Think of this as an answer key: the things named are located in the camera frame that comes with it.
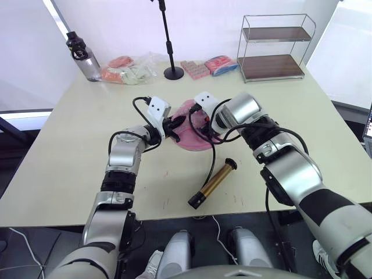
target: white wall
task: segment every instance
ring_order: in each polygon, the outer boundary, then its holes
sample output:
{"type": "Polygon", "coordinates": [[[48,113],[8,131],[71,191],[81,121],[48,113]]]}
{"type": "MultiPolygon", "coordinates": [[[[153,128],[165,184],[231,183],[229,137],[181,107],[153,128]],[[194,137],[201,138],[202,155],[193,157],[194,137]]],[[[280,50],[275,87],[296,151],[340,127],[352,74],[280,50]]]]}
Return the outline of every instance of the white wall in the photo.
{"type": "MultiPolygon", "coordinates": [[[[338,0],[166,0],[175,60],[236,58],[243,15],[308,13],[317,24],[307,62],[338,0]]],[[[157,0],[55,0],[71,30],[86,41],[97,59],[148,51],[166,54],[157,0]]]]}
{"type": "Polygon", "coordinates": [[[42,0],[2,0],[0,111],[49,109],[77,67],[42,0]]]}
{"type": "Polygon", "coordinates": [[[338,102],[372,102],[372,1],[340,2],[307,68],[338,102]]]}

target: plastic bag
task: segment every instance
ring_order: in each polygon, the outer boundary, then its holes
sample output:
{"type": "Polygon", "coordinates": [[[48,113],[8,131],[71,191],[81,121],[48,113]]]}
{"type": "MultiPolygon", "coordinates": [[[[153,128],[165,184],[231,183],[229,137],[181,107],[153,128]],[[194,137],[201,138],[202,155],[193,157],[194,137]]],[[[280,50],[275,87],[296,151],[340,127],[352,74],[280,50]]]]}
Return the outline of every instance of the plastic bag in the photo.
{"type": "Polygon", "coordinates": [[[158,76],[155,57],[152,53],[140,56],[136,60],[129,56],[119,56],[102,68],[102,80],[129,85],[153,83],[158,76]]]}
{"type": "Polygon", "coordinates": [[[227,71],[235,70],[239,64],[226,55],[220,55],[209,59],[204,65],[210,70],[213,77],[219,76],[227,71]]]}
{"type": "MultiPolygon", "coordinates": [[[[209,148],[212,148],[210,143],[206,142],[205,140],[199,138],[195,132],[192,130],[190,123],[188,121],[188,114],[189,110],[192,106],[194,106],[196,103],[194,100],[187,100],[185,101],[181,107],[174,113],[172,116],[172,120],[179,116],[186,116],[185,121],[181,124],[181,126],[178,126],[177,128],[173,129],[173,131],[180,137],[179,142],[175,142],[179,147],[189,150],[189,151],[202,151],[207,150],[209,148]]],[[[202,111],[199,110],[191,115],[191,121],[194,128],[200,128],[203,127],[205,124],[207,124],[206,119],[208,115],[202,111]]]]}

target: silver robot leg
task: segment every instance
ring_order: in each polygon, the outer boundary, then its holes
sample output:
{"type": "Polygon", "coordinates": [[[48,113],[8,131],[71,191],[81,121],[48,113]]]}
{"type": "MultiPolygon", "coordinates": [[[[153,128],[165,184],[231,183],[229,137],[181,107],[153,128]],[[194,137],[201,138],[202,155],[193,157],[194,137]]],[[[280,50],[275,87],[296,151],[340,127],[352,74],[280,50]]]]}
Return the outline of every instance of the silver robot leg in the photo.
{"type": "Polygon", "coordinates": [[[235,228],[230,232],[237,253],[238,263],[243,266],[273,267],[269,256],[257,237],[246,228],[235,228]]]}
{"type": "Polygon", "coordinates": [[[184,230],[172,236],[160,260],[156,279],[166,279],[190,269],[191,241],[191,235],[184,230]]]}

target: black cable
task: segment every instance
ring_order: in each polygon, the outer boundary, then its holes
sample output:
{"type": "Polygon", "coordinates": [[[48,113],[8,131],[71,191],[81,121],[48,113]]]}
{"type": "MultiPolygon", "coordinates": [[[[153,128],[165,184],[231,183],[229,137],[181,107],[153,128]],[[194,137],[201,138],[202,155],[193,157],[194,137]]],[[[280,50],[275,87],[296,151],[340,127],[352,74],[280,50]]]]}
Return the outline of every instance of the black cable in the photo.
{"type": "Polygon", "coordinates": [[[154,128],[154,126],[151,124],[151,122],[146,118],[146,116],[144,116],[144,114],[140,111],[140,109],[135,104],[135,102],[138,101],[138,100],[144,100],[149,105],[150,104],[149,100],[151,100],[150,97],[149,98],[147,98],[147,97],[136,97],[136,98],[133,99],[132,105],[133,105],[134,109],[138,112],[138,114],[146,121],[148,126],[154,128]]]}
{"type": "Polygon", "coordinates": [[[213,142],[211,140],[209,140],[208,138],[204,137],[202,134],[200,134],[194,127],[192,121],[191,121],[191,112],[188,113],[188,122],[190,124],[190,127],[191,127],[191,130],[199,137],[201,138],[202,140],[208,142],[209,144],[211,145],[217,145],[217,144],[221,144],[221,142],[213,142]]]}
{"type": "Polygon", "coordinates": [[[59,239],[59,237],[60,237],[61,234],[62,234],[62,233],[60,232],[60,233],[57,235],[56,240],[54,240],[53,245],[52,245],[52,247],[51,247],[51,250],[49,251],[48,255],[46,256],[46,259],[45,259],[45,262],[44,262],[44,266],[42,267],[42,270],[39,272],[39,276],[37,277],[37,279],[39,279],[41,273],[42,273],[43,271],[45,271],[45,267],[48,265],[49,258],[51,257],[51,254],[52,254],[52,252],[53,252],[53,249],[54,249],[54,247],[56,246],[57,241],[58,241],[58,239],[59,239]]]}
{"type": "Polygon", "coordinates": [[[212,147],[212,152],[213,152],[213,157],[212,157],[212,165],[210,166],[209,174],[206,178],[206,180],[203,183],[203,186],[208,183],[210,177],[212,176],[213,169],[214,169],[214,163],[216,162],[216,148],[214,147],[213,144],[210,145],[212,147]]]}
{"type": "Polygon", "coordinates": [[[146,152],[149,152],[151,150],[154,150],[155,148],[158,148],[161,145],[161,143],[162,143],[162,136],[160,135],[160,132],[151,124],[151,122],[146,118],[146,116],[137,107],[137,105],[135,104],[135,102],[138,101],[138,100],[144,100],[147,105],[150,105],[151,98],[150,97],[136,97],[136,98],[133,99],[132,105],[133,105],[134,109],[139,113],[139,115],[146,121],[146,123],[148,124],[148,126],[150,126],[153,129],[153,131],[155,131],[157,133],[157,136],[158,136],[158,144],[156,146],[152,147],[152,148],[146,149],[143,152],[143,153],[146,153],[146,152]]]}
{"type": "Polygon", "coordinates": [[[146,153],[146,152],[149,152],[149,151],[151,151],[151,150],[154,150],[155,148],[158,148],[158,147],[161,145],[161,143],[162,143],[162,142],[159,141],[157,145],[155,145],[155,146],[152,147],[152,148],[146,149],[145,151],[143,151],[143,153],[146,153]]]}
{"type": "Polygon", "coordinates": [[[133,135],[133,136],[135,136],[135,137],[138,137],[138,138],[142,139],[142,140],[145,141],[146,143],[148,143],[148,142],[147,142],[147,139],[146,139],[145,136],[143,136],[143,135],[139,135],[139,134],[132,133],[132,132],[129,132],[129,131],[118,131],[118,132],[113,133],[113,134],[111,135],[111,137],[110,137],[110,140],[109,140],[109,156],[110,156],[110,153],[111,153],[112,141],[114,140],[115,136],[120,135],[120,134],[133,135]]]}
{"type": "Polygon", "coordinates": [[[281,236],[280,236],[280,234],[278,232],[277,227],[275,226],[274,220],[273,220],[273,218],[271,216],[271,213],[270,213],[270,208],[269,208],[269,189],[268,188],[266,188],[265,207],[266,207],[267,216],[269,217],[269,220],[270,220],[270,224],[271,224],[271,226],[273,228],[273,231],[275,233],[275,236],[277,238],[277,241],[278,241],[278,244],[279,244],[279,248],[280,248],[280,252],[281,252],[281,254],[283,256],[285,269],[287,269],[289,272],[292,272],[291,264],[289,263],[289,260],[287,258],[287,253],[285,252],[283,241],[281,239],[281,236]]]}
{"type": "Polygon", "coordinates": [[[289,129],[286,129],[286,128],[282,128],[282,127],[277,127],[276,130],[277,131],[286,132],[286,133],[291,134],[291,135],[294,135],[299,140],[299,142],[302,144],[302,148],[305,151],[305,153],[306,154],[309,154],[309,150],[307,149],[306,143],[305,143],[305,141],[303,140],[303,138],[299,134],[297,134],[296,132],[293,132],[292,130],[289,130],[289,129]]]}
{"type": "Polygon", "coordinates": [[[216,162],[216,148],[214,147],[214,145],[216,145],[216,144],[220,144],[220,143],[218,143],[218,142],[213,142],[213,141],[209,141],[209,139],[205,138],[204,136],[202,136],[201,134],[198,133],[198,131],[195,129],[195,127],[194,127],[194,125],[193,125],[193,123],[192,123],[192,121],[191,121],[191,112],[189,112],[189,114],[188,114],[188,121],[189,121],[189,123],[190,123],[190,127],[191,127],[191,129],[193,130],[193,132],[194,132],[194,133],[195,133],[199,138],[201,138],[202,140],[207,141],[208,143],[210,143],[210,146],[212,147],[212,152],[213,152],[213,156],[212,156],[212,165],[210,166],[209,174],[208,174],[208,176],[207,176],[205,182],[203,183],[203,186],[204,186],[205,184],[208,183],[210,177],[212,176],[213,169],[214,169],[214,164],[215,164],[215,162],[216,162]]]}
{"type": "Polygon", "coordinates": [[[134,247],[132,249],[129,249],[129,250],[124,251],[125,254],[129,254],[129,253],[131,253],[131,252],[139,249],[140,247],[142,247],[145,244],[145,241],[146,241],[146,230],[145,230],[144,225],[142,224],[139,229],[142,229],[144,231],[144,238],[143,238],[141,244],[139,244],[138,246],[136,246],[136,247],[134,247]]]}
{"type": "Polygon", "coordinates": [[[217,112],[217,109],[221,106],[221,105],[223,105],[224,103],[227,103],[228,101],[230,101],[231,99],[226,99],[225,101],[222,101],[222,102],[220,102],[215,108],[214,108],[214,110],[213,110],[213,112],[212,112],[212,116],[210,117],[210,120],[209,120],[209,124],[208,124],[208,130],[209,130],[209,132],[210,132],[210,134],[212,135],[212,137],[213,138],[215,138],[216,140],[218,140],[219,142],[231,142],[231,141],[235,141],[235,140],[237,140],[239,137],[240,137],[240,135],[238,135],[238,136],[236,136],[236,137],[234,137],[234,138],[230,138],[230,139],[221,139],[221,138],[219,138],[218,136],[216,136],[215,134],[214,134],[214,131],[213,131],[213,129],[212,129],[212,121],[213,121],[213,118],[214,118],[214,115],[216,114],[216,112],[217,112]]]}
{"type": "Polygon", "coordinates": [[[223,140],[226,140],[227,137],[235,130],[239,129],[239,128],[250,128],[250,127],[261,127],[261,128],[274,128],[275,130],[277,131],[282,131],[282,132],[286,132],[288,134],[291,134],[293,136],[295,136],[299,142],[301,143],[302,145],[302,148],[304,150],[304,152],[306,154],[309,154],[309,150],[307,148],[307,145],[305,143],[305,141],[303,140],[303,138],[297,134],[296,132],[292,131],[292,130],[289,130],[289,129],[286,129],[286,128],[282,128],[282,127],[279,127],[279,126],[272,126],[271,124],[265,124],[265,123],[249,123],[249,124],[241,124],[241,125],[237,125],[233,128],[231,128],[230,130],[227,131],[226,135],[224,136],[223,140]]]}

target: black bottle cap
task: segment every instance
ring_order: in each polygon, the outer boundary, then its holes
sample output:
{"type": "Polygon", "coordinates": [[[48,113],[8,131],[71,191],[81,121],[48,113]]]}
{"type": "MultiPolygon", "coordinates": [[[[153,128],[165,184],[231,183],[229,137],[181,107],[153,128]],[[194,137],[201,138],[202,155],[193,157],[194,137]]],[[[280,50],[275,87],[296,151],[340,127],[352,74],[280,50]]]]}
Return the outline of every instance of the black bottle cap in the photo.
{"type": "Polygon", "coordinates": [[[231,158],[226,158],[225,164],[229,164],[234,170],[238,168],[238,165],[236,164],[236,162],[232,160],[231,158]]]}
{"type": "Polygon", "coordinates": [[[75,31],[68,32],[68,33],[66,33],[66,35],[70,40],[77,38],[77,35],[76,35],[75,31]]]}

